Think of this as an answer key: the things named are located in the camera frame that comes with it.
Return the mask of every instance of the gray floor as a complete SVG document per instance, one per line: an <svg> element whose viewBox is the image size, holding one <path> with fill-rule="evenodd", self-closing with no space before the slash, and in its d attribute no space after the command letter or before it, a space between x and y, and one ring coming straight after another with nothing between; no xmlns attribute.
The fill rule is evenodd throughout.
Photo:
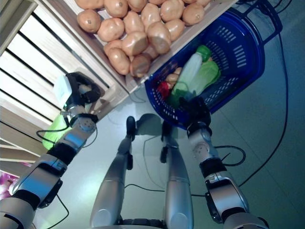
<svg viewBox="0 0 305 229"><path fill-rule="evenodd" d="M264 26L265 22L259 22L261 18L264 17L256 18L257 24ZM294 0L281 14L281 19L290 90L287 132L272 160L242 190L248 198L251 212L267 219L271 228L302 229L302 213L305 210L305 8L302 1ZM263 29L262 33L269 31L270 25L266 23L265 26L267 29ZM213 143L236 145L247 152L244 164L228 168L237 183L247 178L270 155L283 129L285 82L278 38L267 44L265 51L266 70L263 76L212 115ZM62 178L64 185L59 195L69 208L70 216L55 228L89 227L97 190L124 137L127 116L133 115L139 119L143 114L155 113L143 87L135 94L146 102L135 103L128 98L102 119L98 123L99 134L95 143L79 153ZM135 94L131 98L140 102ZM127 172L126 184L160 189L149 179L144 166L143 143L150 137L141 135L134 141L134 169ZM192 193L204 194L203 178L183 130L178 130L178 143L189 172ZM152 179L164 187L165 168L158 161L161 147L159 138L148 141L145 156ZM225 155L226 152L220 151L220 154ZM227 161L233 162L238 158L238 153L232 153ZM163 199L163 193L129 187L125 192L122 216L161 219ZM204 198L194 197L193 208L196 229L221 228L211 220ZM37 228L44 229L65 214L63 207L55 200L49 208L38 211L35 224Z"/></svg>

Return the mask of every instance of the shopping basket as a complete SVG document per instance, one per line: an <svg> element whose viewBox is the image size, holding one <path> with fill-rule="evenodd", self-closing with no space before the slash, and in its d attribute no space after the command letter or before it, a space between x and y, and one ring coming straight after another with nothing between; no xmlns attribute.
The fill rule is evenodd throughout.
<svg viewBox="0 0 305 229"><path fill-rule="evenodd" d="M266 39L262 36L248 14L259 7L270 17L275 31ZM145 82L145 88L155 111L167 122L186 128L189 115L186 110L173 108L163 100L157 87L177 66L183 67L201 44L212 51L222 76L200 95L211 113L234 98L258 79L264 72L264 46L282 30L282 23L267 0L258 0L245 12L230 8L211 25L184 46Z"/></svg>

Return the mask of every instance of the white object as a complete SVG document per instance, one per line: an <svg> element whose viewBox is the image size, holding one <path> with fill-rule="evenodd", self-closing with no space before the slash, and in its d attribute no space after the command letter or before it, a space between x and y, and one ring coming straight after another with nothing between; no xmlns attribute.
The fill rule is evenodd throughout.
<svg viewBox="0 0 305 229"><path fill-rule="evenodd" d="M60 107L63 107L72 94L71 85L65 75L58 77L54 84L53 92L59 102Z"/></svg>

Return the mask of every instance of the wooden slat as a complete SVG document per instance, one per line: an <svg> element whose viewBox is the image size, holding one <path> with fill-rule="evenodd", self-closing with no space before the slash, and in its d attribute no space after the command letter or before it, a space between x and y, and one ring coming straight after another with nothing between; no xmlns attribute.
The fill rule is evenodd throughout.
<svg viewBox="0 0 305 229"><path fill-rule="evenodd" d="M110 87L114 84L114 80L110 74L98 63L94 57L72 36L66 28L63 28L54 18L52 18L41 6L38 6L34 13L37 14L69 47L75 51L81 58L101 77ZM100 79L93 74L89 74L93 81L103 88Z"/></svg>
<svg viewBox="0 0 305 229"><path fill-rule="evenodd" d="M2 71L0 71L0 89L51 120L54 120L60 112L59 109L44 101Z"/></svg>
<svg viewBox="0 0 305 229"><path fill-rule="evenodd" d="M21 177L28 168L20 162L0 161L0 171L15 177Z"/></svg>
<svg viewBox="0 0 305 229"><path fill-rule="evenodd" d="M0 161L34 163L38 158L23 150L0 148Z"/></svg>
<svg viewBox="0 0 305 229"><path fill-rule="evenodd" d="M95 57L95 59L98 60L98 62L103 65L106 71L109 72L110 75L113 76L117 82L119 82L123 87L125 87L125 77L119 75L112 67L110 67L109 60L102 49L102 44L97 40L96 37L93 37L93 35L91 34L89 35L79 27L76 20L77 11L74 12L71 9L72 6L75 6L75 8L78 7L75 1L71 2L71 6L67 5L70 3L70 1L67 2L67 4L65 3L65 1L67 0L57 0L57 1L37 0L39 5L43 5L44 7L47 7L47 9L52 12L52 15L56 15L56 17L58 17L61 21L61 26L64 25L65 28L70 30L71 34L74 35L73 38L75 39L76 37L77 40L81 41L82 44L85 45L87 50L90 51L92 57Z"/></svg>
<svg viewBox="0 0 305 229"><path fill-rule="evenodd" d="M18 2L21 2L21 4L15 9L11 17L8 18L7 23L4 23L0 19L2 28L0 30L0 55L2 55L10 41L37 6L35 2L30 0L10 0L4 10L6 11L9 4L17 4Z"/></svg>
<svg viewBox="0 0 305 229"><path fill-rule="evenodd" d="M1 11L0 14L0 31L2 31L2 29L5 27L21 2L22 0L11 0L5 5L5 8Z"/></svg>
<svg viewBox="0 0 305 229"><path fill-rule="evenodd" d="M3 140L0 140L0 148L22 150L19 147L13 146L10 143L7 143L6 141Z"/></svg>
<svg viewBox="0 0 305 229"><path fill-rule="evenodd" d="M25 133L38 141L41 139L36 135L36 131L40 130L40 128L27 120L21 118L20 116L14 114L13 112L7 110L4 107L0 107L0 120L11 127L19 130L22 133Z"/></svg>
<svg viewBox="0 0 305 229"><path fill-rule="evenodd" d="M17 100L11 98L5 93L0 91L0 105L5 107L7 110L21 116L25 120L34 125L38 126L40 129L47 129L52 122L41 116L40 114L32 111L25 105L21 104Z"/></svg>
<svg viewBox="0 0 305 229"><path fill-rule="evenodd" d="M5 70L8 74L16 78L18 81L23 83L24 85L31 88L36 93L40 94L50 103L59 107L58 101L53 93L53 86L42 79L40 76L35 74L31 69L23 65L16 58L14 58L10 53L4 52L0 57L0 68Z"/></svg>
<svg viewBox="0 0 305 229"><path fill-rule="evenodd" d="M10 42L8 49L52 83L54 83L53 79L60 75L65 75L64 72L56 67L55 64L48 60L19 34L16 34L14 39Z"/></svg>
<svg viewBox="0 0 305 229"><path fill-rule="evenodd" d="M24 151L27 151L36 156L41 156L47 152L41 142L20 133L8 125L0 123L0 131L0 139L10 143L13 146L18 146Z"/></svg>
<svg viewBox="0 0 305 229"><path fill-rule="evenodd" d="M24 23L20 31L24 35L26 35L32 42L34 42L40 49L42 49L55 62L60 64L65 71L71 73L75 72L78 69L87 69L33 16L30 16L28 18L28 20ZM107 87L104 84L99 84L99 86L101 86L104 90L107 90Z"/></svg>
<svg viewBox="0 0 305 229"><path fill-rule="evenodd" d="M3 10L3 8L5 7L6 3L8 2L9 0L1 0L0 1L0 12Z"/></svg>

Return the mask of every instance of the black cable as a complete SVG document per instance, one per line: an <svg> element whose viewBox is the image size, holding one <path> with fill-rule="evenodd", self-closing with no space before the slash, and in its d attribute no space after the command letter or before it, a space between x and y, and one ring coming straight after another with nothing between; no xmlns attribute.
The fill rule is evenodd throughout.
<svg viewBox="0 0 305 229"><path fill-rule="evenodd" d="M283 0L279 0L279 2L274 6L274 8L277 8L281 3L282 3Z"/></svg>
<svg viewBox="0 0 305 229"><path fill-rule="evenodd" d="M61 204L63 205L63 207L66 209L67 215L66 215L63 219L61 219L59 222L55 223L53 226L51 226L51 227L49 227L49 228L47 228L47 229L51 229L51 228L55 227L56 225L58 225L58 224L60 224L61 222L63 222L63 221L69 216L69 210L68 210L67 207L64 205L64 203L63 203L62 200L59 198L59 196L58 196L58 195L56 195L56 196L57 196L58 200L61 202Z"/></svg>
<svg viewBox="0 0 305 229"><path fill-rule="evenodd" d="M239 166L241 165L245 160L246 160L246 153L243 149L237 147L237 146L215 146L215 149L221 149L221 148L231 148L231 149L237 149L239 150L240 152L242 152L243 154L243 158L237 162L237 163L234 163L234 164L225 164L224 163L224 166L227 166L227 167L235 167L235 166ZM230 154L227 154L226 156L224 156L224 158L222 159L222 161L227 157L229 156Z"/></svg>
<svg viewBox="0 0 305 229"><path fill-rule="evenodd" d="M292 2L292 0L290 0L290 1L287 3L287 5L286 5L282 10L280 10L279 12L277 12L277 14L279 14L279 13L283 12L284 10L286 10L286 9L288 8L288 6L291 4L291 2Z"/></svg>
<svg viewBox="0 0 305 229"><path fill-rule="evenodd" d="M151 191L151 192L165 192L164 190L149 189L149 188L141 187L141 186L136 185L136 184L128 184L124 188L127 188L129 186L135 186L135 187L141 188L141 189L146 190L146 191ZM205 195L197 195L197 194L191 194L191 196L192 197L205 197Z"/></svg>
<svg viewBox="0 0 305 229"><path fill-rule="evenodd" d="M280 144L282 143L283 137L286 133L287 121L288 121L288 99L289 99L288 72L287 72L287 66L286 66L286 61L285 61L282 36L281 36L281 34L278 34L278 36L279 36L280 44L281 44L281 53L282 53L283 68L284 68L284 73L285 73L285 89L286 89L286 99L285 99L286 109L285 109L285 121L284 121L283 131L282 131L280 140L278 141L278 143L277 143L276 147L274 148L274 150L272 151L271 155L265 160L265 162L261 166L258 167L258 169L256 171L254 171L244 182L242 182L239 185L239 187L244 185L248 180L250 180L258 171L260 171L268 163L268 161L273 157L273 155L279 148Z"/></svg>
<svg viewBox="0 0 305 229"><path fill-rule="evenodd" d="M158 187L160 187L160 188L164 188L164 187L158 185L158 184L153 180L153 178L151 177L151 175L150 175L150 173L149 173L149 171L148 171L148 167L147 167L147 163L146 163L146 158L145 158L145 145L146 145L146 142L148 142L148 141L150 141L150 140L152 140L152 139L154 139L154 138L156 138L156 137L158 137L158 136L154 136L154 137L148 138L148 139L146 139L146 140L144 141L144 144L143 144L143 158L144 158L144 164L145 164L145 168L146 168L146 172L147 172L148 178L149 178L149 179L151 180L151 182L153 182L156 186L158 186Z"/></svg>
<svg viewBox="0 0 305 229"><path fill-rule="evenodd" d="M47 139L47 138L41 136L40 133L46 133L46 132L48 132L48 133L56 133L56 132L64 131L64 130L66 130L66 129L68 129L68 128L69 128L69 126L66 126L65 128L63 128L63 129L61 129L61 130L38 130L38 131L36 131L36 135L37 135L38 137L40 137L41 139L47 141L47 142L50 142L50 143L52 143L52 144L55 144L55 142L53 142L53 141L51 141L51 140L49 140L49 139Z"/></svg>
<svg viewBox="0 0 305 229"><path fill-rule="evenodd" d="M52 143L52 144L55 144L55 142L53 142L53 141L51 141L51 140L49 140L49 139L43 137L42 135L40 135L40 133L56 133L56 132L60 132L60 131L64 131L64 130L68 129L69 126L70 126L70 125L69 125L68 118L65 117L64 120L65 120L65 123L66 123L66 127L65 127L65 128L63 128L63 129L61 129L61 130L38 130L38 131L36 131L36 135L37 135L38 137L40 137L41 139L47 141L47 142L50 142L50 143Z"/></svg>
<svg viewBox="0 0 305 229"><path fill-rule="evenodd" d="M91 146L91 145L95 142L95 140L96 140L96 138L97 138L97 128L96 128L95 130L96 130L96 131L95 131L96 134L95 134L95 137L94 137L93 141L92 141L90 144L84 146L83 148L89 147L89 146Z"/></svg>

